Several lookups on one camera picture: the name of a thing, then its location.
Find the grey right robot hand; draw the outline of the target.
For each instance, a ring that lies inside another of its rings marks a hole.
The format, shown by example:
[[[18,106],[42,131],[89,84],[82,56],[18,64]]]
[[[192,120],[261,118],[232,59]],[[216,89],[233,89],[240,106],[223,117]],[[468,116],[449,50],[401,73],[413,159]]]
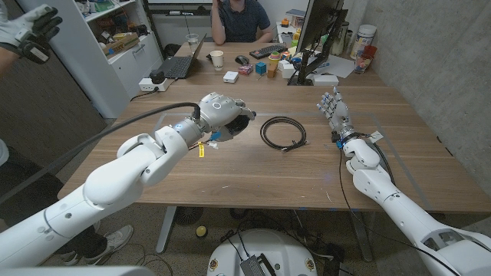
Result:
[[[345,143],[354,135],[348,107],[336,87],[333,87],[331,94],[329,92],[323,94],[317,108],[329,120],[329,126],[333,132],[339,135],[338,140],[340,142]]]

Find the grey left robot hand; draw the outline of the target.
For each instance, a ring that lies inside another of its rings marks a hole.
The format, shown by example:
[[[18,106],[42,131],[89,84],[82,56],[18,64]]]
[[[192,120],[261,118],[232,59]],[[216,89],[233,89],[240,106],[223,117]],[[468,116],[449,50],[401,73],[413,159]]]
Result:
[[[216,92],[207,94],[199,103],[199,127],[211,133],[217,142],[232,140],[255,119],[256,112],[250,110],[242,99],[233,99]]]

